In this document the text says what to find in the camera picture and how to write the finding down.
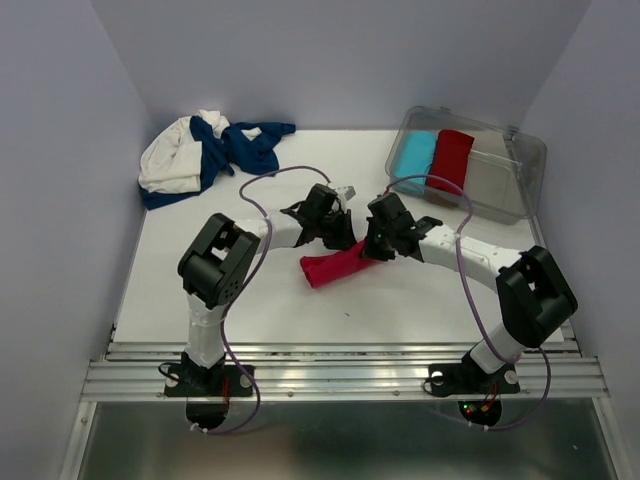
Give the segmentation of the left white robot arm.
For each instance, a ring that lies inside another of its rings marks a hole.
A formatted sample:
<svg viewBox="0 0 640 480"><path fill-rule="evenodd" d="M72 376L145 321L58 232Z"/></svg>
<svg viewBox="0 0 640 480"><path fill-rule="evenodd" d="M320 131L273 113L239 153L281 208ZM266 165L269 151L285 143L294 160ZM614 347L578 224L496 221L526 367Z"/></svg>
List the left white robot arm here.
<svg viewBox="0 0 640 480"><path fill-rule="evenodd" d="M348 202L352 186L314 185L307 197L260 218L234 221L212 215L179 261L177 272L187 294L189 329L178 364L163 369L171 381L191 384L199 393L215 392L222 382L226 349L222 325L233 302L274 249L294 249L316 239L330 250L356 244Z"/></svg>

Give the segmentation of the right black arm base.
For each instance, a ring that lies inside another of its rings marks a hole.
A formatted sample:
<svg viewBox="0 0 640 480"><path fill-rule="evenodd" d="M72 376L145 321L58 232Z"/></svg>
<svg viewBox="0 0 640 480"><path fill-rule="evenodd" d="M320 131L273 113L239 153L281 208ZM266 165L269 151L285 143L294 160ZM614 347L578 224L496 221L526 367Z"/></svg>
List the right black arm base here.
<svg viewBox="0 0 640 480"><path fill-rule="evenodd" d="M428 367L423 390L437 398L452 395L484 395L497 387L498 394L520 392L518 376L513 364L506 364L487 374L480 367L464 363L440 363Z"/></svg>

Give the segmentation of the pink t shirt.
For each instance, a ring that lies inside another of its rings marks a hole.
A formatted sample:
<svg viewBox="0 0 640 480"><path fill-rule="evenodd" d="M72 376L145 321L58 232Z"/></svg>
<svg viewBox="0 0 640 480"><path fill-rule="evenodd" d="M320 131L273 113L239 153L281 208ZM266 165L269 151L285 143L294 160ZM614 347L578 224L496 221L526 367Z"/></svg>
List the pink t shirt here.
<svg viewBox="0 0 640 480"><path fill-rule="evenodd" d="M354 275L380 264L380 261L363 256L365 242L360 241L348 250L323 256L303 256L299 260L301 271L312 289Z"/></svg>

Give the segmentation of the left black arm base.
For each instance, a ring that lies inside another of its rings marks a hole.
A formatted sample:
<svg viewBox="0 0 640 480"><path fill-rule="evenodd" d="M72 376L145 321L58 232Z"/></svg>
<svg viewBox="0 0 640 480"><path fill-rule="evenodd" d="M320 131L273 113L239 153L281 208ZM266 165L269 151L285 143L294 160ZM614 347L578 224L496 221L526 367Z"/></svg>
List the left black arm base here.
<svg viewBox="0 0 640 480"><path fill-rule="evenodd" d="M235 365L200 369L186 364L163 362L158 372L165 380L163 395L169 398L249 398L254 386Z"/></svg>

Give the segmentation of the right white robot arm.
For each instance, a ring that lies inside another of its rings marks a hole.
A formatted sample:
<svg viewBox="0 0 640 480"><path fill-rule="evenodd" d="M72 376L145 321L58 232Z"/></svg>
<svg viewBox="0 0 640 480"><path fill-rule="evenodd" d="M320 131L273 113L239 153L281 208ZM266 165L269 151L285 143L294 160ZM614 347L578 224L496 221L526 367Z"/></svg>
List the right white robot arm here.
<svg viewBox="0 0 640 480"><path fill-rule="evenodd" d="M385 193L368 204L370 216L363 256L390 261L396 255L459 274L465 297L468 281L497 294L502 323L465 355L463 384L482 390L496 372L526 349L540 347L578 309L578 301L552 254L535 245L526 251L485 243L425 216L416 220L399 196Z"/></svg>

